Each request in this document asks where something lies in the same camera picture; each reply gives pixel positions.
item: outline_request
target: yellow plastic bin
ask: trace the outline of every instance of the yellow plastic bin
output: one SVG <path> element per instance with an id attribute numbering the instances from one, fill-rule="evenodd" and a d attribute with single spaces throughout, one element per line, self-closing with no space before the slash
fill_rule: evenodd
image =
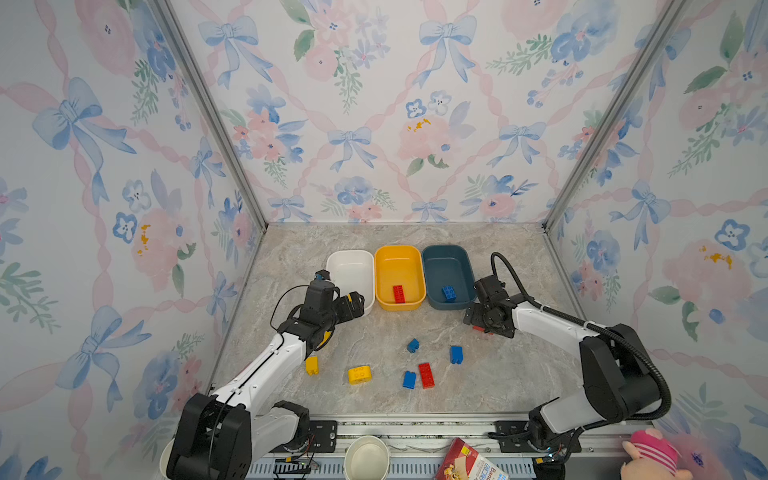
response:
<path id="1" fill-rule="evenodd" d="M 392 288 L 402 285 L 405 303 L 395 303 Z M 410 245 L 388 245 L 376 251 L 376 299 L 384 310 L 416 310 L 427 296 L 422 254 Z"/>

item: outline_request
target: toy block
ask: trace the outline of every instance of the toy block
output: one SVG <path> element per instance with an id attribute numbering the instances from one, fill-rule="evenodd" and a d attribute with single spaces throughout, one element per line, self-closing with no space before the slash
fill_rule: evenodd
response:
<path id="1" fill-rule="evenodd" d="M 416 388 L 416 372 L 406 372 L 406 377 L 402 381 L 402 386 L 411 390 Z"/>
<path id="2" fill-rule="evenodd" d="M 416 350 L 419 349 L 419 341 L 417 339 L 411 340 L 411 343 L 406 348 L 410 353 L 416 353 Z"/>
<path id="3" fill-rule="evenodd" d="M 481 326 L 473 325 L 472 328 L 478 330 L 481 333 L 485 333 L 485 329 Z"/>
<path id="4" fill-rule="evenodd" d="M 422 386 L 425 389 L 431 389 L 435 386 L 435 379 L 432 378 L 432 369 L 428 363 L 419 365 L 419 372 L 422 374 Z"/>
<path id="5" fill-rule="evenodd" d="M 451 347 L 451 363 L 461 365 L 464 361 L 464 349 L 460 346 Z"/>
<path id="6" fill-rule="evenodd" d="M 365 383 L 371 381 L 371 367 L 369 366 L 359 366 L 354 369 L 350 369 L 347 372 L 347 376 L 349 377 L 349 384 L 350 385 L 357 385 L 358 383 Z"/>
<path id="7" fill-rule="evenodd" d="M 317 375 L 320 373 L 320 367 L 317 365 L 316 356 L 311 356 L 310 358 L 306 359 L 304 367 L 306 368 L 306 372 L 310 375 Z"/>
<path id="8" fill-rule="evenodd" d="M 453 291 L 453 286 L 446 285 L 442 288 L 442 293 L 445 295 L 446 303 L 453 303 L 456 300 L 456 292 Z"/>
<path id="9" fill-rule="evenodd" d="M 392 291 L 395 293 L 395 303 L 406 302 L 406 295 L 402 291 L 402 285 L 395 285 L 392 287 Z"/>

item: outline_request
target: table surface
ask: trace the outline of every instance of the table surface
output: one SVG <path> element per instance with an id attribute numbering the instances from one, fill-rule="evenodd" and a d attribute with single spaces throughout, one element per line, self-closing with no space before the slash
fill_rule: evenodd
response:
<path id="1" fill-rule="evenodd" d="M 565 286 L 535 224 L 439 225 L 282 225 L 266 232 L 232 331 L 224 346 L 216 385 L 233 378 L 272 338 L 270 314 L 290 287 L 308 283 L 337 250 L 368 250 L 383 245 L 454 243 L 469 255 L 475 278 L 491 274 L 490 255 L 509 259 L 528 292 L 545 305 L 574 313 Z M 510 294 L 517 293 L 501 263 L 499 276 Z M 305 289 L 288 293 L 275 324 L 303 301 Z M 581 381 L 578 361 L 543 339 L 518 332 L 514 339 L 486 335 L 462 323 L 463 311 L 438 311 L 427 301 L 411 312 L 387 312 L 378 303 L 371 313 L 337 327 L 330 343 L 316 355 L 320 374 L 304 366 L 277 386 L 262 408 L 279 400 L 307 407 L 313 414 L 527 412 L 556 396 L 575 391 Z M 406 350 L 416 338 L 416 353 Z M 464 362 L 452 365 L 450 347 L 461 346 Z M 428 362 L 435 388 L 402 387 L 406 371 L 419 372 Z M 350 385 L 347 371 L 370 366 L 372 381 Z"/>

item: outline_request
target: yellow toy block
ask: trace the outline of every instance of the yellow toy block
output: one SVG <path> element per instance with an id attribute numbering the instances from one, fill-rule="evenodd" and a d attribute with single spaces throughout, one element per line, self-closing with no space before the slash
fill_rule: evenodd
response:
<path id="1" fill-rule="evenodd" d="M 357 368 L 351 369 L 348 371 L 347 376 L 349 377 L 349 384 L 350 385 L 357 385 L 358 383 L 365 383 L 371 381 L 371 367 L 369 366 L 359 366 Z"/>
<path id="2" fill-rule="evenodd" d="M 310 375 L 318 375 L 320 373 L 320 367 L 317 365 L 316 356 L 311 356 L 310 358 L 306 359 L 304 366 L 306 367 L 306 372 Z"/>

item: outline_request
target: dark blue plastic bin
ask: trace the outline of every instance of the dark blue plastic bin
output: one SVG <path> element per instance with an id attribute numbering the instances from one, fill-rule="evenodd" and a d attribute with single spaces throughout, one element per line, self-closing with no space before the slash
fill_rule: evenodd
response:
<path id="1" fill-rule="evenodd" d="M 467 251 L 459 245 L 430 245 L 422 252 L 427 301 L 437 310 L 463 310 L 475 301 L 475 275 Z M 447 302 L 442 292 L 452 286 L 456 299 Z"/>

